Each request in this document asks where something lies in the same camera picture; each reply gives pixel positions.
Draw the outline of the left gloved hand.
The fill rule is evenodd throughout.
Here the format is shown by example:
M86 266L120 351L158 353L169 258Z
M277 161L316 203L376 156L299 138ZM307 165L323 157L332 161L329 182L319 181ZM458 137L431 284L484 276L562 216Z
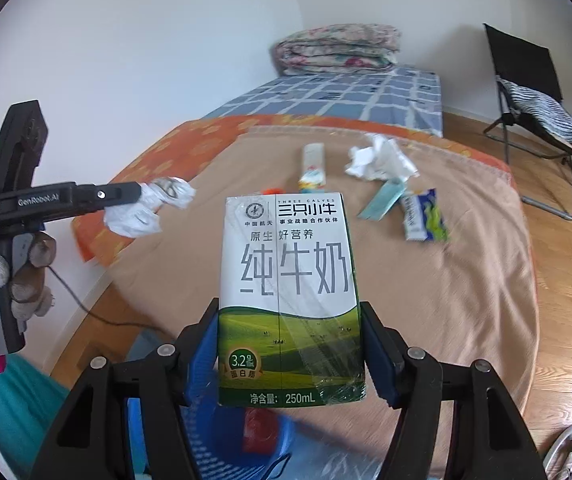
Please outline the left gloved hand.
M0 292L9 296L9 313L15 324L25 326L29 318L46 315L53 307L53 293L45 285L45 270L55 260L57 244L54 237L39 232L23 235L19 245L26 261L18 270L13 271L0 255ZM19 350L3 334L0 312L0 356Z

